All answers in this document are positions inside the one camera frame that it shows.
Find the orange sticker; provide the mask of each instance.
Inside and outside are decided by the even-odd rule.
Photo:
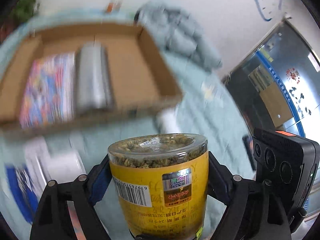
[[[285,132],[285,131],[276,131],[277,133],[281,133],[284,134],[286,136],[296,136],[295,134],[289,133],[289,132]]]

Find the yellow label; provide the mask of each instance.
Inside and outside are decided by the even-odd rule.
[[[168,239],[200,237],[208,184],[208,152],[186,163],[139,169],[110,163],[131,233]]]

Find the crumpled gray fabric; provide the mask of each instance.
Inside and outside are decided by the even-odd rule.
[[[183,9],[152,0],[139,9],[138,22],[148,29],[159,49],[189,57],[209,72],[222,67],[202,27]]]

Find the metal screw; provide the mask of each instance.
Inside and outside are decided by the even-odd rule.
[[[233,175],[233,180],[235,180],[235,181],[241,181],[241,176],[239,176],[239,175]]]
[[[50,181],[48,182],[48,186],[49,186],[49,187],[52,187],[54,184],[56,184],[56,182],[55,182],[54,180],[50,180]]]
[[[79,181],[85,181],[87,179],[87,175],[80,175],[78,179]]]
[[[271,185],[272,185],[272,182],[271,182],[271,180],[269,180],[269,179],[265,179],[265,180],[264,180],[264,183],[265,183],[267,186],[271,186]]]

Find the barcode number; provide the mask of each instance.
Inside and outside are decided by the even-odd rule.
[[[115,177],[113,181],[121,198],[139,206],[152,207],[148,186],[126,183]]]

